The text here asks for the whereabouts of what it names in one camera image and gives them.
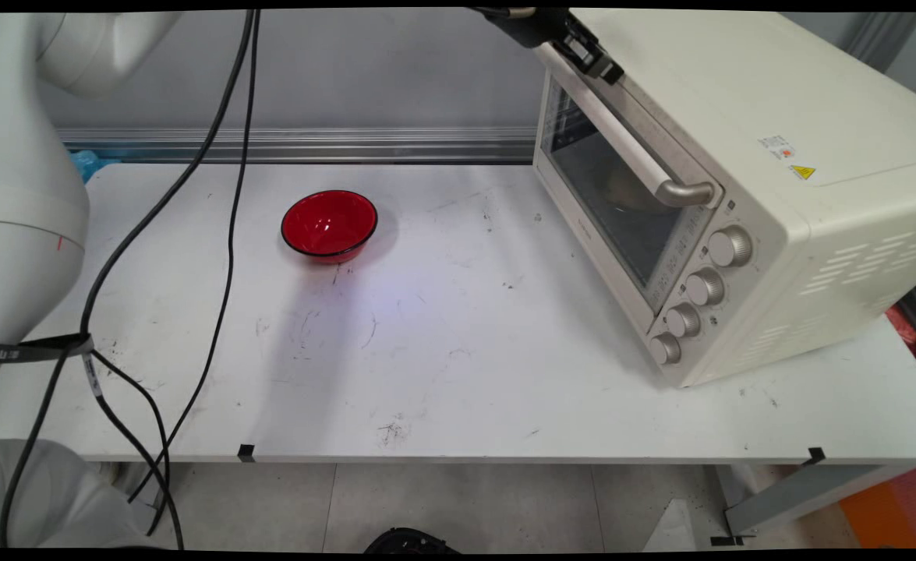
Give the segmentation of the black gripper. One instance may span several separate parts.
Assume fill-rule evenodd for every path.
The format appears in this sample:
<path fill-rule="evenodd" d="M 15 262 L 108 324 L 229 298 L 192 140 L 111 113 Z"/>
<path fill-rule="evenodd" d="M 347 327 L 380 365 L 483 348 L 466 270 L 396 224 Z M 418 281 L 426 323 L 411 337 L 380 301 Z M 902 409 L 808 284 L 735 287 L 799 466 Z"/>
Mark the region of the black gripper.
<path fill-rule="evenodd" d="M 555 50 L 583 76 L 617 84 L 624 76 L 599 42 L 596 33 L 568 8 L 469 8 L 515 40 L 532 49 L 554 41 Z"/>

